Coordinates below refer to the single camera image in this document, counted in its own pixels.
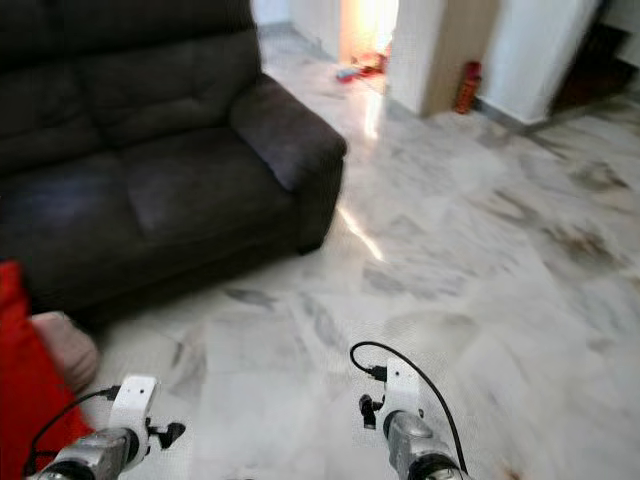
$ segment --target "red cloth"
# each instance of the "red cloth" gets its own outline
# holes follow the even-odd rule
[[[0,263],[0,478],[22,478],[33,437],[74,400],[29,321],[20,267]],[[38,450],[58,451],[91,433],[76,408],[51,427]],[[51,458],[38,462],[42,468]]]

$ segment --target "sofa armrest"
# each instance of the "sofa armrest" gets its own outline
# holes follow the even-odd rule
[[[233,104],[230,123],[290,192],[335,169],[347,151],[333,128],[265,74]]]
[[[340,192],[345,140],[264,74],[234,102],[229,121],[296,197],[298,248],[320,246]]]

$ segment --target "black cable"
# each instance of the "black cable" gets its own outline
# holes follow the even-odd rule
[[[413,363],[411,360],[409,360],[407,357],[405,357],[403,354],[401,354],[397,350],[385,345],[384,343],[379,343],[379,342],[368,341],[368,342],[356,343],[353,347],[351,347],[351,350],[349,351],[349,357],[351,358],[351,363],[353,363],[353,365],[356,368],[358,368],[359,370],[362,370],[367,375],[373,375],[375,378],[380,379],[379,378],[380,374],[376,370],[376,368],[379,369],[380,367],[371,367],[371,368],[363,367],[361,364],[359,364],[356,361],[354,357],[354,353],[358,348],[366,347],[366,346],[378,347],[383,350],[386,350],[387,352],[393,353],[396,357],[398,357],[399,359],[404,361],[407,365],[409,365],[411,368],[413,368],[416,371],[416,373],[420,375],[420,377],[427,383],[427,385],[429,385],[433,393],[435,393],[436,397],[438,397],[438,400],[440,401],[440,405],[442,406],[442,409],[444,410],[444,413],[447,416],[447,420],[449,421],[449,427],[451,428],[451,434],[453,435],[453,442],[456,445],[456,454],[458,455],[458,463],[460,464],[460,470],[462,470],[466,474],[469,474],[469,472],[467,472],[467,464],[464,461],[464,453],[462,452],[462,444],[460,443],[460,436],[458,435],[458,429],[456,428],[456,424],[453,421],[453,416],[451,415],[451,411],[447,406],[447,402],[445,401],[444,397],[438,390],[438,387],[435,386],[435,384],[431,381],[431,379],[427,377],[427,375],[415,363]]]
[[[97,392],[92,392],[92,393],[83,395],[82,397],[78,398],[77,400],[74,400],[69,405],[64,407],[60,411],[60,413],[58,413],[55,417],[49,420],[46,423],[46,425],[38,431],[38,433],[33,437],[33,440],[31,441],[31,449],[29,450],[29,457],[27,458],[27,461],[25,462],[23,467],[23,475],[25,477],[28,477],[36,473],[36,470],[37,470],[36,460],[38,459],[38,457],[55,457],[57,455],[57,452],[38,451],[37,445],[38,445],[38,441],[42,438],[42,436],[45,433],[47,433],[47,431],[51,427],[53,427],[53,425],[55,425],[56,422],[58,422],[58,420],[60,420],[62,417],[64,417],[67,413],[69,413],[75,407],[77,407],[83,402],[86,402],[90,398],[106,397],[107,400],[113,401],[118,395],[119,391],[120,391],[120,385],[114,385],[111,388],[105,388],[104,390],[99,390]]]

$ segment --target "metal robot arm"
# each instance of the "metal robot arm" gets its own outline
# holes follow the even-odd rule
[[[423,420],[420,377],[405,362],[387,362],[384,402],[360,399],[364,427],[379,430],[389,446],[389,463],[400,480],[471,480],[449,447]]]
[[[171,423],[166,432],[150,426],[149,410],[158,390],[153,377],[129,376],[116,397],[109,426],[65,447],[36,475],[39,480],[114,480],[139,464],[150,451],[149,437],[169,448],[186,430]]]

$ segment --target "red fire extinguisher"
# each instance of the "red fire extinguisher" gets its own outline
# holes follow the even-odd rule
[[[468,62],[464,67],[464,77],[462,85],[458,91],[458,98],[454,110],[466,115],[471,111],[473,99],[480,88],[482,82],[482,64],[480,62]]]

